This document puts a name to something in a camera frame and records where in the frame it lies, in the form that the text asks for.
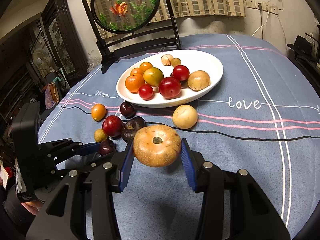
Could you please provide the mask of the person's left hand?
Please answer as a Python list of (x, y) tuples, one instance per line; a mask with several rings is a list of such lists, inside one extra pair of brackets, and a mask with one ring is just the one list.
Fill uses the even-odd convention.
[(38, 215), (39, 211), (43, 207), (43, 202), (41, 202), (40, 200), (34, 200), (31, 202), (25, 202), (21, 204), (26, 210), (28, 210), (31, 214), (35, 216)]

